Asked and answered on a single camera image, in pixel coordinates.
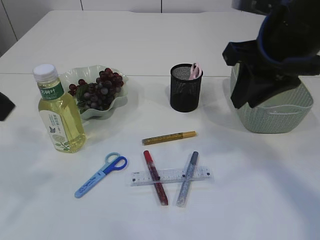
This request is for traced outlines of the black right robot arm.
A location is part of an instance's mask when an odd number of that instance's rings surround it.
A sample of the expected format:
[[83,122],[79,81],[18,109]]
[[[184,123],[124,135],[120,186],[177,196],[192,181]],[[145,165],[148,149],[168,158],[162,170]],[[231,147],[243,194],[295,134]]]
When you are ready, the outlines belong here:
[[228,66],[239,64],[231,94],[236,109],[297,88],[300,76],[319,75],[318,0],[234,0],[232,8],[265,16],[256,39],[229,42],[222,53]]

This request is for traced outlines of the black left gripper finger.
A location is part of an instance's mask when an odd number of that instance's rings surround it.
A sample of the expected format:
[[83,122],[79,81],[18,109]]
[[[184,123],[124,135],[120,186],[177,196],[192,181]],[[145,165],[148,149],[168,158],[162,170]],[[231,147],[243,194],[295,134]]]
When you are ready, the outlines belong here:
[[3,122],[15,109],[16,105],[2,92],[0,92],[0,121]]

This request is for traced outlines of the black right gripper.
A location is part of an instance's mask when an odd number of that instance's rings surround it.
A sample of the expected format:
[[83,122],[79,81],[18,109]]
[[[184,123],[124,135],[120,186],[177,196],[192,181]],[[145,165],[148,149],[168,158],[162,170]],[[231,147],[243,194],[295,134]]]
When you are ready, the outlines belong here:
[[[266,100],[283,92],[296,89],[301,80],[297,76],[317,76],[320,74],[320,56],[288,57],[283,61],[270,58],[257,40],[229,42],[222,53],[228,66],[238,64],[238,75],[231,94],[236,109],[246,103],[255,108]],[[281,75],[273,77],[255,76],[247,66],[271,69]]]

